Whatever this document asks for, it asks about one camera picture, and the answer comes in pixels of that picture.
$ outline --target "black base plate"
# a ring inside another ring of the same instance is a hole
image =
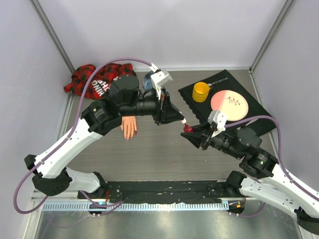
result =
[[[229,195],[225,182],[217,181],[108,182],[107,190],[111,203],[124,200],[132,204],[206,204],[220,203],[220,198],[243,197]]]

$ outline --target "red object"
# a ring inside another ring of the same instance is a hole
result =
[[[185,133],[193,133],[193,128],[191,126],[189,126],[188,124],[185,124],[184,132]]]
[[[96,67],[91,64],[76,69],[71,76],[71,83],[64,87],[64,91],[72,91],[78,96],[82,95],[84,86],[95,69]],[[85,93],[85,97],[93,100],[101,99],[102,95],[109,89],[111,82],[121,75],[136,76],[136,73],[131,64],[121,65],[111,63],[101,68],[93,77]]]
[[[105,204],[107,204],[108,200],[110,198],[110,195],[109,195],[109,190],[106,191],[106,199],[105,199]]]

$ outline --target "white wall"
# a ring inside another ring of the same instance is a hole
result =
[[[0,232],[21,239],[28,216],[14,210],[13,192],[27,172],[24,157],[57,139],[70,72],[29,1],[1,1],[0,22]],[[32,191],[29,179],[18,200],[24,210]]]
[[[298,0],[255,76],[280,123],[286,167],[319,190],[319,1]]]
[[[251,66],[284,2],[40,0],[75,67],[131,56],[166,68]]]

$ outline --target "metal frame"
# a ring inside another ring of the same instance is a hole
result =
[[[62,46],[57,34],[55,33],[50,21],[48,20],[45,12],[43,11],[43,9],[41,7],[41,4],[39,3],[38,0],[29,0],[29,1],[30,1],[31,5],[33,6],[35,12],[39,16],[43,26],[47,30],[47,32],[48,32],[50,38],[52,39],[53,43],[57,47],[57,50],[59,51],[63,61],[65,62],[65,64],[69,68],[70,72],[71,73],[74,72],[74,70],[75,70],[74,66],[73,66],[71,60],[69,59],[66,51],[64,50],[64,48],[63,48],[63,46]],[[295,1],[296,0],[287,0],[285,2],[285,4],[283,5],[283,7],[282,7],[282,9],[281,9],[281,11],[280,11],[275,23],[273,24],[270,32],[268,33],[268,36],[266,37],[261,49],[259,50],[259,53],[257,54],[252,66],[250,68],[247,68],[247,67],[228,68],[229,70],[249,70],[250,76],[251,76],[251,79],[252,79],[252,83],[253,83],[253,86],[255,88],[255,92],[256,92],[256,95],[257,95],[258,102],[261,105],[262,105],[262,98],[261,98],[261,95],[260,95],[260,91],[258,89],[258,85],[257,85],[257,83],[255,81],[254,70],[256,69],[256,67],[257,67],[258,63],[260,62],[262,56],[264,55],[266,49],[268,48],[269,44],[273,40],[276,32],[278,31],[280,25],[283,22],[285,16],[288,14],[289,10],[291,9],[291,7],[292,7],[292,5],[294,4]],[[188,70],[188,71],[196,70],[196,71],[198,71],[198,70],[223,70],[223,69],[222,68],[186,68],[186,69],[181,69],[181,68],[176,68],[175,69],[175,68],[173,68],[173,69],[170,69],[170,71],[181,71],[181,70]],[[140,69],[140,70],[137,70],[137,71],[138,72],[142,72],[142,71],[148,71],[148,70]],[[70,116],[70,113],[71,113],[72,104],[73,104],[73,94],[69,94],[68,98],[67,98],[66,106],[65,106],[65,111],[64,111],[64,114],[63,114],[63,117],[62,117],[62,120],[61,120],[61,124],[60,124],[60,127],[59,127],[58,139],[62,135],[64,135],[65,132],[67,131],[67,124],[68,124],[69,116]],[[278,150],[277,150],[277,147],[275,145],[274,136],[273,136],[272,132],[269,133],[269,135],[270,135],[271,142],[272,142],[272,145],[274,147],[274,151],[276,153],[276,156],[278,156]],[[35,206],[40,201],[42,201],[44,196],[45,195],[43,193],[41,193],[39,191],[34,191],[33,195],[32,195],[32,199],[31,199],[31,202],[32,202],[31,204],[33,206]],[[80,201],[83,201],[83,200],[77,199],[77,192],[74,191],[74,192],[62,193],[62,194],[57,195],[55,197],[50,197],[50,198],[48,198],[47,201],[48,202],[57,202],[57,201],[60,201],[60,202],[63,202],[63,201],[80,202]],[[43,206],[30,215],[30,218],[29,218],[26,230],[25,230],[25,234],[24,234],[24,239],[34,239],[35,234],[36,234],[36,230],[37,230],[37,227],[38,227],[38,223],[39,223],[39,220],[40,220],[42,208],[43,208]]]
[[[72,62],[70,60],[70,58],[68,57],[68,55],[66,54],[66,51],[64,50],[57,34],[55,33],[49,19],[47,18],[45,12],[43,11],[41,4],[39,3],[38,0],[29,0],[30,3],[32,4],[35,12],[37,13],[37,15],[39,16],[44,28],[47,30],[50,38],[52,39],[53,43],[55,44],[57,50],[59,51],[59,53],[61,54],[65,64],[67,65],[67,67],[69,68],[69,70],[71,72],[74,72],[74,67],[72,65]]]
[[[252,66],[250,67],[250,72],[254,72],[254,70],[256,69],[258,63],[260,62],[261,58],[263,57],[265,51],[267,50],[269,44],[272,42],[272,40],[274,39],[277,31],[279,30],[281,24],[283,23],[285,17],[287,16],[287,14],[289,13],[290,9],[292,8],[292,6],[294,5],[294,3],[296,2],[296,0],[286,0],[286,2],[284,3],[282,9],[279,12],[279,15],[277,16],[274,24],[272,25],[262,47],[260,48],[255,60],[253,61]]]

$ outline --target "yellow cup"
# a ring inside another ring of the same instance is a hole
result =
[[[210,90],[211,88],[205,82],[197,82],[193,88],[193,100],[198,103],[204,102],[207,99]]]

